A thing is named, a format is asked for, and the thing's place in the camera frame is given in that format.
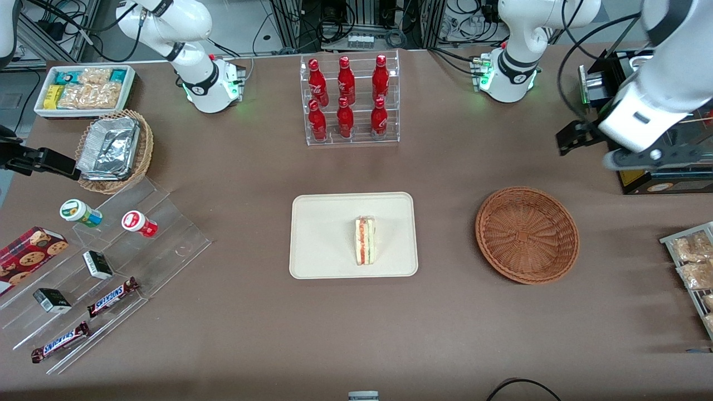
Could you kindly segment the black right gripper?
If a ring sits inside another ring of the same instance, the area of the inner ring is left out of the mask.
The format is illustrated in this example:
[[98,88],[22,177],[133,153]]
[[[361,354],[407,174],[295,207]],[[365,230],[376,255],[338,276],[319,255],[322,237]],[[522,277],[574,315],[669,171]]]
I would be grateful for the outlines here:
[[50,148],[39,150],[22,145],[23,140],[13,130],[1,125],[1,168],[5,170],[33,170],[38,157],[38,172],[49,172],[78,181],[81,170],[76,160]]

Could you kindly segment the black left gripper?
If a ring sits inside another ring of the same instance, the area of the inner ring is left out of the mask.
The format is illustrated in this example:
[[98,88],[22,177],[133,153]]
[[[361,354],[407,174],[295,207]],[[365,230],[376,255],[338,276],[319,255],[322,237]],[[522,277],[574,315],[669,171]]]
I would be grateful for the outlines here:
[[606,142],[607,137],[598,129],[597,121],[577,121],[577,125],[566,125],[557,133],[559,155],[567,155],[573,148],[588,147]]

